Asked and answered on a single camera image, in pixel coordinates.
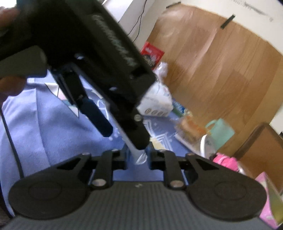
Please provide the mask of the person's left hand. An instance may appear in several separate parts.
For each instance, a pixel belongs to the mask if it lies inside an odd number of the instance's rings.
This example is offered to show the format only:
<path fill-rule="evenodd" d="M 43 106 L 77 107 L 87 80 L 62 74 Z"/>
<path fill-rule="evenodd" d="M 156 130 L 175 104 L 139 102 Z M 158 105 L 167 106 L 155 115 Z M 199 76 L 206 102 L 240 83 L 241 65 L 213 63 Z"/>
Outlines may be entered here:
<path fill-rule="evenodd" d="M 1 7 L 1 29 L 10 26 L 18 14 L 16 8 Z M 12 64 L 15 60 L 19 59 L 9 57 L 1 64 L 1 105 L 9 96 L 19 95 L 26 84 L 26 77 L 20 74 L 19 67 Z"/>

